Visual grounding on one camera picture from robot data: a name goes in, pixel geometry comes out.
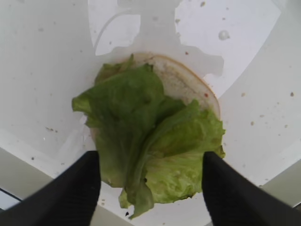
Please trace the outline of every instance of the white surface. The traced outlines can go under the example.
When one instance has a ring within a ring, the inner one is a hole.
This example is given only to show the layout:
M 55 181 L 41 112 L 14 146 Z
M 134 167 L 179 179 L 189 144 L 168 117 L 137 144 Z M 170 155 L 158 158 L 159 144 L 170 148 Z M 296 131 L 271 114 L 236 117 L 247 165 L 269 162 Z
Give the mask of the white surface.
M 282 12 L 268 37 L 280 15 L 269 0 L 243 5 L 212 0 L 203 7 L 194 0 L 1 1 L 0 147 L 55 177 L 94 148 L 82 114 L 71 110 L 71 99 L 92 85 L 102 63 L 152 50 L 201 77 L 207 74 L 221 97 L 226 161 L 258 185 L 272 179 L 300 159 L 301 135 L 299 3 L 276 2 L 289 11 Z M 117 13 L 119 19 L 95 45 L 97 34 Z M 218 39 L 222 30 L 230 39 Z M 119 192 L 103 186 L 99 203 L 125 218 Z M 198 194 L 156 205 L 132 223 L 193 226 L 209 220 Z
M 18 204 L 19 201 L 0 191 L 0 209 L 7 210 L 8 208 Z

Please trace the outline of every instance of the green lettuce leaf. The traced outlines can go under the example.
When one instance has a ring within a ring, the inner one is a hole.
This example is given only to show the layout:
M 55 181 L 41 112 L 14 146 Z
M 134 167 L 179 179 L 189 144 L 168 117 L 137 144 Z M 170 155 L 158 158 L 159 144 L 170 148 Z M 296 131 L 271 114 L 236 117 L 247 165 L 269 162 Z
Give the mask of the green lettuce leaf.
M 170 203 L 201 192 L 206 151 L 224 157 L 224 130 L 211 110 L 197 101 L 185 106 L 164 94 L 146 64 L 132 69 L 133 56 L 104 65 L 95 86 L 72 100 L 87 116 L 100 153 L 102 181 L 121 187 L 120 206 L 134 205 L 137 217 L 154 203 Z

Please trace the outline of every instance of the bread slice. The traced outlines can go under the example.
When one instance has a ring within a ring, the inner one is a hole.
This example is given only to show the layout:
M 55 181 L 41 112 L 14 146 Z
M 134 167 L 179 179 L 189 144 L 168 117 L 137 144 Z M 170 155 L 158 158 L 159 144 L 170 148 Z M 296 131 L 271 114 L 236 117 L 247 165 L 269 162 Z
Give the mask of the bread slice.
M 153 53 L 134 54 L 135 66 L 145 63 L 153 65 L 153 70 L 162 80 L 164 93 L 175 99 L 181 99 L 186 105 L 197 100 L 201 110 L 212 109 L 220 119 L 218 100 L 208 85 L 190 69 L 173 59 Z

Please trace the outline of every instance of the crumb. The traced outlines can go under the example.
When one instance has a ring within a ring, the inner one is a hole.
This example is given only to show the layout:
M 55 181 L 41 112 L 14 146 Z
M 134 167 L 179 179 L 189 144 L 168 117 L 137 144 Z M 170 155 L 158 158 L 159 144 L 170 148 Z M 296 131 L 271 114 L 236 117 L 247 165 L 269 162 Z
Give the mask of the crumb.
M 53 128 L 45 127 L 48 131 L 53 132 Z

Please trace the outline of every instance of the food stain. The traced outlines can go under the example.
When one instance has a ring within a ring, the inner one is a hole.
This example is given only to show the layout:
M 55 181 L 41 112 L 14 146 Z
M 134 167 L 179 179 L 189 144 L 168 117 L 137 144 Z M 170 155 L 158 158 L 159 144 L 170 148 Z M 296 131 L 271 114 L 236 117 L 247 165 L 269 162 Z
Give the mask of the food stain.
M 53 132 L 53 128 L 48 128 L 48 127 L 45 127 L 45 129 L 47 129 L 49 132 Z

